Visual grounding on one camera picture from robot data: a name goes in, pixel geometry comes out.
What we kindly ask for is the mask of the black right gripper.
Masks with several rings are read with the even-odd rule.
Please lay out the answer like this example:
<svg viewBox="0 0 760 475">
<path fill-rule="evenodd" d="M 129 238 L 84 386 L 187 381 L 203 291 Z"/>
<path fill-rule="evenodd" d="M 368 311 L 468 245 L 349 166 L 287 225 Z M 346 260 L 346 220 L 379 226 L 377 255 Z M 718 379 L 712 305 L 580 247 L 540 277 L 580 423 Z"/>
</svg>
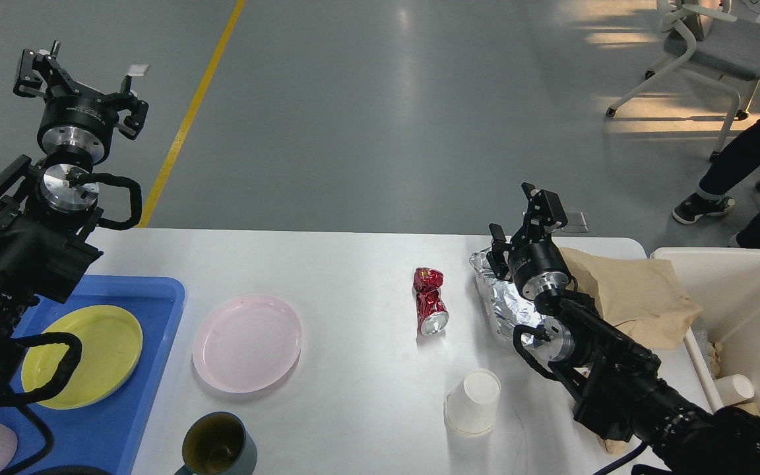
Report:
<svg viewBox="0 0 760 475">
<path fill-rule="evenodd" d="M 560 250 L 549 239 L 564 228 L 567 213 L 557 193 L 522 183 L 528 207 L 520 228 L 520 243 L 512 246 L 498 224 L 490 224 L 491 249 L 488 263 L 498 280 L 515 283 L 526 300 L 556 298 L 562 295 L 572 276 Z"/>
</svg>

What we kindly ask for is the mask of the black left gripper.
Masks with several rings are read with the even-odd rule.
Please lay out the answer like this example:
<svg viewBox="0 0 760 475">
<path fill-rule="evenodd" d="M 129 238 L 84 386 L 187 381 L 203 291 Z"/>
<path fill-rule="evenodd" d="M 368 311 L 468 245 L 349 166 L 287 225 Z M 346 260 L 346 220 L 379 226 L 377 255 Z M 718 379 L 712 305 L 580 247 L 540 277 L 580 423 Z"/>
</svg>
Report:
<svg viewBox="0 0 760 475">
<path fill-rule="evenodd" d="M 95 166 L 108 159 L 114 126 L 131 141 L 139 137 L 150 105 L 133 91 L 132 75 L 123 77 L 115 107 L 76 96 L 76 82 L 57 62 L 60 46 L 55 40 L 50 51 L 24 49 L 13 94 L 48 100 L 37 133 L 46 166 Z"/>
</svg>

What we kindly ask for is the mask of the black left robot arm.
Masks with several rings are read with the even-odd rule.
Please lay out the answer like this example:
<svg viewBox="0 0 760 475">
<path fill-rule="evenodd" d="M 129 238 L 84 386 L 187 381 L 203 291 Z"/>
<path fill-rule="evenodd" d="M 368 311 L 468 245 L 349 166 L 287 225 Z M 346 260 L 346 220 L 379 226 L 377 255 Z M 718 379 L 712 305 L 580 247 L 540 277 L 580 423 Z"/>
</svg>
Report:
<svg viewBox="0 0 760 475">
<path fill-rule="evenodd" d="M 103 93 L 76 81 L 60 63 L 60 43 L 49 51 L 24 49 L 13 93 L 44 100 L 37 132 L 44 156 L 19 156 L 0 173 L 0 408 L 16 408 L 39 430 L 43 447 L 0 474 L 16 474 L 48 455 L 54 438 L 30 408 L 57 396 L 71 381 L 82 342 L 67 332 L 14 337 L 40 298 L 66 303 L 102 252 L 87 243 L 96 228 L 128 230 L 139 224 L 138 181 L 99 174 L 113 132 L 139 136 L 150 106 L 123 77 L 120 90 Z"/>
</svg>

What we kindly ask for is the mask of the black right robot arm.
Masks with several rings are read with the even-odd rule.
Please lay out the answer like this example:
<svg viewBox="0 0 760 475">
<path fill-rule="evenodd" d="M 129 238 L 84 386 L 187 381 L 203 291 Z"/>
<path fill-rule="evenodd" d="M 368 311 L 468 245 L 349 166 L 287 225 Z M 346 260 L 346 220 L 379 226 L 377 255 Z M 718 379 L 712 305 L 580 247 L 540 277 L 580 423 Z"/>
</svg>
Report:
<svg viewBox="0 0 760 475">
<path fill-rule="evenodd" d="M 568 390 L 574 421 L 603 439 L 640 440 L 600 473 L 651 448 L 664 474 L 760 474 L 760 417 L 739 408 L 707 412 L 658 378 L 660 358 L 605 322 L 591 296 L 569 289 L 572 274 L 552 240 L 568 222 L 557 193 L 521 187 L 528 199 L 522 226 L 507 238 L 490 225 L 488 263 L 542 316 L 537 327 L 515 325 L 513 346 Z"/>
</svg>

